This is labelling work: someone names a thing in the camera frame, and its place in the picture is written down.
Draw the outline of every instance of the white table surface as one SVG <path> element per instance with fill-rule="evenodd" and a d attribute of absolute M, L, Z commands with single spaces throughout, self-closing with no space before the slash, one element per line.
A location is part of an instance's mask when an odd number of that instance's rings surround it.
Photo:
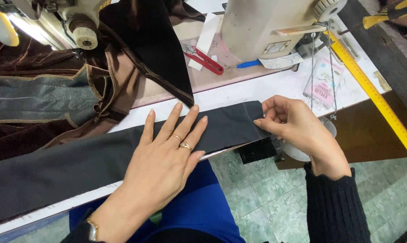
<path fill-rule="evenodd" d="M 224 11 L 221 4 L 227 2 L 227 0 L 186 0 L 191 6 L 199 10 L 201 13 L 219 12 Z M 346 26 L 341 20 L 336 17 L 336 22 L 345 28 Z M 378 78 L 374 76 L 374 72 L 377 68 L 367 57 L 366 53 L 357 43 L 355 38 L 347 33 L 345 36 L 349 39 L 352 46 L 361 56 L 361 60 L 358 61 L 359 66 L 363 69 L 369 79 L 374 83 L 380 93 L 384 93 L 384 90 L 379 85 Z M 329 56 L 329 50 L 325 47 L 321 49 L 316 58 Z M 297 72 L 284 71 L 268 76 L 247 80 L 232 85 L 219 87 L 204 92 L 194 94 L 195 103 L 199 104 L 201 111 L 207 111 L 223 106 L 229 106 L 245 101 L 259 100 L 264 101 L 273 95 L 282 95 L 294 99 L 303 99 L 304 87 L 311 74 L 311 59 L 306 59 L 300 64 Z M 355 78 L 350 74 L 348 70 L 345 70 L 344 81 L 341 82 L 341 89 L 336 96 L 337 106 L 339 109 L 354 105 L 358 102 L 362 102 L 368 99 L 367 94 L 357 83 Z M 129 115 L 116 125 L 110 132 L 119 131 L 126 128 L 142 125 L 145 123 L 146 116 L 151 108 L 154 108 L 156 113 L 156 122 L 163 121 L 168 117 L 168 114 L 172 110 L 173 106 L 178 102 L 177 99 L 171 99 L 156 104 L 148 105 L 133 109 Z M 314 109 L 314 113 L 317 116 L 322 116 L 334 111 L 334 108 L 330 109 Z M 188 108 L 184 107 L 181 115 L 185 115 L 188 112 Z M 4 234 L 10 230 L 24 227 L 27 224 L 43 220 L 53 215 L 66 212 L 73 207 L 77 207 L 86 202 L 93 201 L 100 197 L 109 195 L 112 193 L 122 181 L 116 182 L 111 185 L 107 185 L 96 190 L 92 190 L 81 195 L 69 198 L 62 202 L 55 203 L 37 211 L 28 213 L 20 218 L 16 218 L 9 222 L 0 224 L 0 234 Z"/>

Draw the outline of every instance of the wristwatch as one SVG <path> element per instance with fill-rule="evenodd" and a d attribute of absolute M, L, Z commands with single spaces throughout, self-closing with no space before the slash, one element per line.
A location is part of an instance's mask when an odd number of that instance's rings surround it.
<path fill-rule="evenodd" d="M 97 241 L 97 229 L 98 229 L 98 225 L 94 224 L 94 223 L 91 221 L 91 217 L 89 217 L 86 222 L 87 222 L 87 223 L 89 224 L 89 226 L 90 226 L 90 229 L 89 229 L 89 240 L 91 240 L 91 241 Z"/>

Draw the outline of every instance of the blue pants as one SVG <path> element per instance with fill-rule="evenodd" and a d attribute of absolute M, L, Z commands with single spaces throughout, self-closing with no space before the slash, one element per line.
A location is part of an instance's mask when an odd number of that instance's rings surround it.
<path fill-rule="evenodd" d="M 70 231 L 77 227 L 88 209 L 97 209 L 106 198 L 71 209 Z M 144 242 L 154 233 L 170 228 L 195 229 L 225 242 L 245 243 L 208 160 L 197 163 L 184 190 L 163 209 L 160 226 L 147 220 L 129 242 Z"/>

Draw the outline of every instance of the black knit sweater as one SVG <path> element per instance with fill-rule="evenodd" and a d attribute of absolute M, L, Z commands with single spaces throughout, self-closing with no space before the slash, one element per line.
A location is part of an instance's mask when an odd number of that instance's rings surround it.
<path fill-rule="evenodd" d="M 332 180 L 326 175 L 315 176 L 311 164 L 304 165 L 307 182 L 307 224 L 310 242 L 369 243 L 370 232 L 366 216 L 352 177 Z M 62 242 L 90 242 L 89 224 L 83 221 Z M 175 228 L 154 234 L 147 243 L 218 243 L 222 240 L 199 230 Z"/>

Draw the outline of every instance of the ring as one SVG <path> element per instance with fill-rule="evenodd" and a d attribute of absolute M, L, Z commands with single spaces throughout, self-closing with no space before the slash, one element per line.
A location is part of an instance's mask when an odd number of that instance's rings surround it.
<path fill-rule="evenodd" d="M 184 147 L 184 148 L 188 148 L 190 151 L 193 150 L 193 149 L 190 147 L 190 145 L 188 145 L 188 143 L 186 143 L 185 141 L 182 141 L 179 146 Z"/>
<path fill-rule="evenodd" d="M 179 141 L 182 141 L 182 139 L 181 139 L 179 136 L 175 135 L 175 134 L 172 134 L 171 136 L 174 136 L 174 137 L 176 137 L 177 139 L 179 139 Z"/>

